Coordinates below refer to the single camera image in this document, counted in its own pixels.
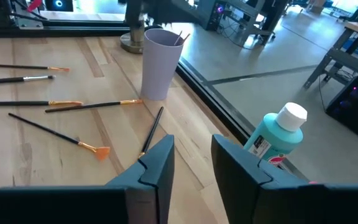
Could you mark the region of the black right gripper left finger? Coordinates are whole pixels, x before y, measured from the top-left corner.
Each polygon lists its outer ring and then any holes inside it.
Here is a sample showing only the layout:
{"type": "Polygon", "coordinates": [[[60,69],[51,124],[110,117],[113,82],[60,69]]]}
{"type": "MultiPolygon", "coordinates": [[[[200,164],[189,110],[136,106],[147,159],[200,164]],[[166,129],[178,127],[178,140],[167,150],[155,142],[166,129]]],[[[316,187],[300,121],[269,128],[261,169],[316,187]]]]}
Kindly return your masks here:
{"type": "Polygon", "coordinates": [[[0,224],[167,224],[174,171],[168,134],[105,185],[0,188],[0,224]]]}

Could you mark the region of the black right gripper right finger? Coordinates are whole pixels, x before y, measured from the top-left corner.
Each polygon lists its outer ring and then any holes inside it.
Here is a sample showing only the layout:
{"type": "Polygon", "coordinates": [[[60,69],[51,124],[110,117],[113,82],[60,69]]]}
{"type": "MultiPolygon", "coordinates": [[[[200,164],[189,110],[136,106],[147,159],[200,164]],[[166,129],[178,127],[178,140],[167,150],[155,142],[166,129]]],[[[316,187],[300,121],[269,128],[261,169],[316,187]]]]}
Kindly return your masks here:
{"type": "Polygon", "coordinates": [[[230,224],[358,224],[358,185],[311,184],[219,134],[211,157],[230,224]]]}

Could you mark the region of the large teal paint bottle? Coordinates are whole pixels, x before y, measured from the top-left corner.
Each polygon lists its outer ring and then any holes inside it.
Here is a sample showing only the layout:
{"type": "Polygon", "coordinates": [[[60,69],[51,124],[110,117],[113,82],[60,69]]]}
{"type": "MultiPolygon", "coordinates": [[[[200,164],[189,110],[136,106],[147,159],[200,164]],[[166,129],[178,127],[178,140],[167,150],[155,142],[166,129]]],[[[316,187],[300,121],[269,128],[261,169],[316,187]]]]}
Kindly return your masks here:
{"type": "Polygon", "coordinates": [[[303,140],[301,126],[308,116],[304,107],[286,103],[278,113],[266,114],[244,145],[244,149],[278,166],[303,140]]]}

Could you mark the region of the black brush gold ferrule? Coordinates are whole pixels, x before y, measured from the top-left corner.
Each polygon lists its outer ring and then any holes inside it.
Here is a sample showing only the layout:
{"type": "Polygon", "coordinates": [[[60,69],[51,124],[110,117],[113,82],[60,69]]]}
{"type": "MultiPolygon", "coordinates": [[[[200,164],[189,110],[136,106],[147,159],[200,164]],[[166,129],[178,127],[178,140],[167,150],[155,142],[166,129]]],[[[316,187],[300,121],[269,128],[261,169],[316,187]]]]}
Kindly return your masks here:
{"type": "Polygon", "coordinates": [[[0,101],[0,106],[82,105],[80,101],[0,101]]]}
{"type": "Polygon", "coordinates": [[[54,113],[54,112],[71,111],[71,110],[84,110],[84,109],[91,109],[91,108],[100,108],[100,107],[116,106],[116,105],[130,105],[130,104],[139,104],[139,103],[143,103],[143,101],[142,100],[112,101],[112,102],[105,102],[105,103],[94,103],[88,105],[47,109],[45,110],[45,113],[54,113]]]}

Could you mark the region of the orange bristle brush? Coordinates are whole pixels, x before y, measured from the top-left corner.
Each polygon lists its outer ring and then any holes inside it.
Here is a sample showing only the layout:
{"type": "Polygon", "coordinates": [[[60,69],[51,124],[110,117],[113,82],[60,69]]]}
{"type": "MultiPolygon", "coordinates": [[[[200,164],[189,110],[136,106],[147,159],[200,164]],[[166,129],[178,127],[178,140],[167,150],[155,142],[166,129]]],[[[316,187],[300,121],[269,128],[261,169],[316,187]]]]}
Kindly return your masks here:
{"type": "Polygon", "coordinates": [[[155,130],[156,130],[156,128],[158,126],[158,123],[160,121],[160,118],[161,118],[161,115],[162,115],[163,111],[164,111],[164,107],[162,106],[159,109],[159,111],[157,113],[157,116],[155,117],[154,122],[153,122],[153,124],[152,124],[152,126],[150,128],[150,131],[149,131],[149,133],[148,133],[148,135],[147,135],[147,137],[145,139],[145,142],[144,142],[144,144],[142,146],[141,152],[140,152],[140,154],[138,156],[139,159],[147,152],[147,150],[148,150],[148,148],[150,146],[151,140],[152,140],[152,138],[154,136],[155,130]]]}

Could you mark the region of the orange fan brush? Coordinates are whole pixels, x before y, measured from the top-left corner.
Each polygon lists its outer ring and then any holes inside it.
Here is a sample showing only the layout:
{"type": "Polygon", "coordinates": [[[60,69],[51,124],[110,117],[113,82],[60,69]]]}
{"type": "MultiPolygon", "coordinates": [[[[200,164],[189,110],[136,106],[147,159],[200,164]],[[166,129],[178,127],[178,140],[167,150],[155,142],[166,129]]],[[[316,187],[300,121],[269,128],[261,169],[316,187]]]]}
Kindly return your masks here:
{"type": "Polygon", "coordinates": [[[42,129],[42,130],[44,130],[44,131],[46,131],[46,132],[48,132],[50,134],[58,136],[58,137],[66,140],[68,142],[71,142],[71,143],[76,144],[76,145],[78,145],[80,147],[88,149],[88,150],[92,151],[95,154],[95,157],[100,161],[106,159],[108,157],[109,153],[110,153],[110,147],[94,147],[94,146],[91,146],[91,145],[86,144],[84,142],[81,142],[81,141],[78,141],[76,139],[73,139],[73,138],[71,138],[69,136],[66,136],[66,135],[64,135],[62,133],[56,132],[56,131],[48,128],[48,127],[42,126],[40,124],[37,124],[37,123],[35,123],[33,121],[29,121],[28,119],[22,118],[22,117],[20,117],[20,116],[18,116],[16,114],[8,113],[8,115],[13,117],[13,118],[15,118],[15,119],[18,119],[20,121],[23,121],[23,122],[25,122],[25,123],[27,123],[27,124],[29,124],[31,126],[34,126],[36,128],[39,128],[39,129],[42,129]]]}

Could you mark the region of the grey desk wooden top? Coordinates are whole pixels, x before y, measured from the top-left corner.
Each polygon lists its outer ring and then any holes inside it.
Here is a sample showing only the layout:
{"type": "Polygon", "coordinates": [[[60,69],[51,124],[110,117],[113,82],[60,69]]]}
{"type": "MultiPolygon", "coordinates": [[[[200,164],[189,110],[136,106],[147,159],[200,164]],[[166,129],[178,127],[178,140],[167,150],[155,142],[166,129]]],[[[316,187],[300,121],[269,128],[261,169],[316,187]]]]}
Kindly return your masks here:
{"type": "Polygon", "coordinates": [[[321,75],[326,75],[324,78],[326,81],[333,78],[345,85],[348,82],[347,79],[337,74],[342,67],[350,68],[358,73],[358,58],[352,55],[358,48],[358,37],[346,51],[342,50],[353,33],[358,33],[358,22],[345,22],[344,32],[303,84],[303,88],[308,89],[321,75]]]}

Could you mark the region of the lavender plastic cup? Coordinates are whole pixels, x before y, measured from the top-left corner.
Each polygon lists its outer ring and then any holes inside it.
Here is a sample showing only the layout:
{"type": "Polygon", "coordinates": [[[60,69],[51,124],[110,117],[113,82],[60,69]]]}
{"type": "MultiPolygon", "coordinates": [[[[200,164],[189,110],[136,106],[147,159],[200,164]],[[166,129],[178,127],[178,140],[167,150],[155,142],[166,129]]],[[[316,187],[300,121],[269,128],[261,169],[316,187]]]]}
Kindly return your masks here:
{"type": "Polygon", "coordinates": [[[148,100],[164,100],[183,50],[183,38],[173,46],[178,34],[165,29],[144,33],[140,94],[148,100]]]}

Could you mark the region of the white dome lamp brass base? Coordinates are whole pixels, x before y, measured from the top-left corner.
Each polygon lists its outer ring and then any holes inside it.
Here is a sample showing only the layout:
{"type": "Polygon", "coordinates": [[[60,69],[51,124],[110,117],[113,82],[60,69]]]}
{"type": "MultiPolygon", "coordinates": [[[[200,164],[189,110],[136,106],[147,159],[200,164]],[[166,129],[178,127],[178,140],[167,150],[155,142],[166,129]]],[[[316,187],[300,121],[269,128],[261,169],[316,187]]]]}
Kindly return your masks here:
{"type": "Polygon", "coordinates": [[[145,31],[142,0],[118,0],[118,3],[126,5],[124,23],[129,27],[129,32],[120,37],[121,47],[127,52],[142,54],[145,31]]]}

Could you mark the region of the grey metal desk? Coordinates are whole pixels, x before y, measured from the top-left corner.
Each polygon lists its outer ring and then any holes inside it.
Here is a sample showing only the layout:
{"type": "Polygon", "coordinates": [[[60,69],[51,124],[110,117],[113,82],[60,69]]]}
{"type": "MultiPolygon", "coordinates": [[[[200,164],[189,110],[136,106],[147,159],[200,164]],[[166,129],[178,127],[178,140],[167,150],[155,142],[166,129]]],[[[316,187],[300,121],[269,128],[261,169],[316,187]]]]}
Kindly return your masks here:
{"type": "Polygon", "coordinates": [[[228,15],[239,24],[236,43],[243,47],[251,35],[259,39],[260,45],[275,38],[275,27],[289,0],[227,0],[227,3],[243,13],[242,17],[233,12],[228,15]]]}

